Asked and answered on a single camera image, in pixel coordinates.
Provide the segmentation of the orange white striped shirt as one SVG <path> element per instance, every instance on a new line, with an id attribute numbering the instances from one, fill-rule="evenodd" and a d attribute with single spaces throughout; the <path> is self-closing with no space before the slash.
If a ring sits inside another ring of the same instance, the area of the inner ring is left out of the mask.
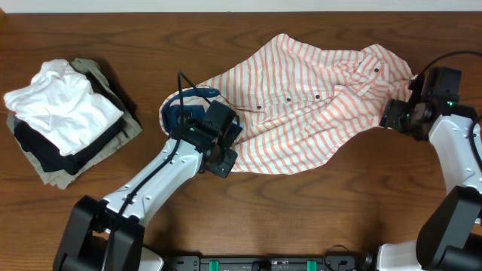
<path id="1" fill-rule="evenodd" d="M 373 44 L 322 50 L 286 34 L 227 72 L 171 94 L 160 106 L 163 131 L 180 109 L 202 116 L 221 102 L 239 115 L 235 172 L 278 175 L 326 164 L 353 136 L 377 127 L 390 99 L 407 100 L 409 65 Z"/>

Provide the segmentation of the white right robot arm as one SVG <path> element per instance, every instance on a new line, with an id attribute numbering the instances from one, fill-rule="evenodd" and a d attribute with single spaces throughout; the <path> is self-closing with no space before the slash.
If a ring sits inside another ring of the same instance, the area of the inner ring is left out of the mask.
<path id="1" fill-rule="evenodd" d="M 447 195 L 413 241 L 381 245 L 378 270 L 460 270 L 481 268 L 481 142 L 474 108 L 455 102 L 411 105 L 390 100 L 380 126 L 422 138 L 434 147 Z"/>

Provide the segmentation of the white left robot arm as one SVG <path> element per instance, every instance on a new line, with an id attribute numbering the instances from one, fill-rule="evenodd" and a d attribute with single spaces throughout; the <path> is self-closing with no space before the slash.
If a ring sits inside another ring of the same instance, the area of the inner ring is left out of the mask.
<path id="1" fill-rule="evenodd" d="M 101 200 L 74 205 L 53 262 L 54 270 L 160 270 L 163 258 L 144 246 L 157 210 L 200 172 L 227 177 L 237 158 L 230 146 L 238 117 L 203 117 L 183 123 L 163 150 L 133 179 Z"/>

